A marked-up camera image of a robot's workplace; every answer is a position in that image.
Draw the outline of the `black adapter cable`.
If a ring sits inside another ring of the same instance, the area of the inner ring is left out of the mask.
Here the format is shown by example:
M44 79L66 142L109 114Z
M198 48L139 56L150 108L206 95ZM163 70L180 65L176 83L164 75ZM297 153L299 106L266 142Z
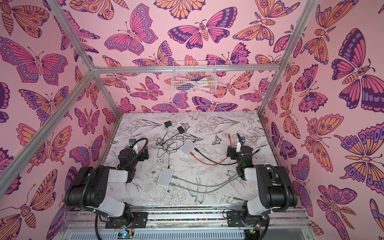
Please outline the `black adapter cable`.
M158 150L157 157L161 158L162 156L171 153L175 153L179 149L178 143L181 141L180 137L183 134L179 134L178 130L177 133L175 133L173 136L169 137L168 139L165 139L167 136L168 131L164 135L163 138L157 138L155 143L155 149Z

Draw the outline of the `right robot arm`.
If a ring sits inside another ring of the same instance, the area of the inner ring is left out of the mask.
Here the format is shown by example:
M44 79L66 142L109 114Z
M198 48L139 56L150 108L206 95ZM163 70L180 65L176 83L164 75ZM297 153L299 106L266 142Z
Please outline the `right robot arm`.
M297 206L298 195L284 167L254 165L251 162L253 148L248 146L229 146L227 156L237 161L238 178L255 182L258 187L258 196L245 201L241 210L223 210L223 217L227 219L229 227L259 228L260 222L266 221L269 214Z

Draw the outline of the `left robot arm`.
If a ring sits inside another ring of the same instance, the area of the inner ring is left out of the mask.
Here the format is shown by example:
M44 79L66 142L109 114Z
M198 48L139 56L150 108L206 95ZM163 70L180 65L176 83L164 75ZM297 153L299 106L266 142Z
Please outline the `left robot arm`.
M136 152L134 148L120 151L118 160L122 169L108 166L82 167L71 183L64 197L68 207L105 217L106 229L144 229L147 225L147 212L134 213L129 204L118 201L107 193L108 184L131 183L138 162L149 158L148 147Z

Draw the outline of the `black power adapter far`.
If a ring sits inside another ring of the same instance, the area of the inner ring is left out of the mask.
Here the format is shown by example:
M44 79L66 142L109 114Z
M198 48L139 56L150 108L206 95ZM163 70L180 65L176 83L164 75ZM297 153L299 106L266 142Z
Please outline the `black power adapter far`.
M171 121L164 122L164 125L166 128L169 128L172 126L172 122Z

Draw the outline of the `black power adapter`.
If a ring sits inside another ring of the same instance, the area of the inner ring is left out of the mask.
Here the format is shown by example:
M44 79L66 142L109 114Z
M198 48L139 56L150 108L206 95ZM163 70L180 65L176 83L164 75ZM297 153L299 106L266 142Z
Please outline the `black power adapter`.
M178 130L179 134L183 134L185 132L183 127L178 127L177 130Z
M172 122L171 121L164 122L164 125L166 128L169 128L172 126Z

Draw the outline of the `black power adapter near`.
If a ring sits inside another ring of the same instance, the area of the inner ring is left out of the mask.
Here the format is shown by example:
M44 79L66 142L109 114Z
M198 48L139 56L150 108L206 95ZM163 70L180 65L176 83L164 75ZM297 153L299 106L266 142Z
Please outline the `black power adapter near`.
M183 127L178 127L177 130L178 130L179 134L183 134L185 132Z

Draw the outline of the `front aluminium rail base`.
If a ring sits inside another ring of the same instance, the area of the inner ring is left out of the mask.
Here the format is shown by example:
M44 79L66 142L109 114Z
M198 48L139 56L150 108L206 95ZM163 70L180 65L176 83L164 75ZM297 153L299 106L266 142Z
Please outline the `front aluminium rail base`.
M133 226L106 229L107 221L95 223L89 212L70 212L59 240L315 240L303 209L290 208L270 214L270 221L252 217L243 221L241 205L133 207Z

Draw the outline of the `aluminium frame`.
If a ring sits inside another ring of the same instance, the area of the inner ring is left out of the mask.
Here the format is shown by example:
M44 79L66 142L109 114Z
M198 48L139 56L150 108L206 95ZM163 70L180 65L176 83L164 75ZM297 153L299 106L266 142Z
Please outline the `aluminium frame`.
M33 156L38 147L43 143L45 138L54 128L60 123L64 118L64 115L70 109L70 107L75 103L77 97L86 88L86 86L91 82L95 81L98 84L101 92L103 93L104 98L106 99L108 105L112 108L116 116L119 116L120 112L117 109L117 104L114 103L113 98L109 91L105 88L104 84L99 77L100 74L110 74L110 73L174 73L178 72L207 72L209 70L218 70L218 71L256 71L256 70L265 70L265 71L275 71L274 78L280 78L280 74L283 68L287 65L288 60L290 59L294 48L296 47L300 36L304 32L305 27L308 24L310 16L314 9L316 8L317 1L306 1L302 13L299 15L296 26L293 32L293 35L290 38L290 41L286 47L286 50L281 58L281 61L278 64L248 64L248 65L220 65L220 66L210 66L210 65L199 65L195 67L190 66L166 66L166 67L95 67L87 55L86 51L80 44L75 31L70 26L70 22L65 16L64 10L57 1L48 1L49 6L54 14L54 16L59 20L59 23L64 28L65 32L69 35L70 41L73 44L75 50L80 55L80 58L83 64L87 68L87 74L83 79L76 84L73 90L70 92L69 96L59 105L57 110L49 117L47 122L42 126L40 130L34 135L32 140L23 147L17 155L15 155L13 162L1 174L1 195L4 195L8 187L13 183L14 179L21 173L25 166L29 163L30 158Z

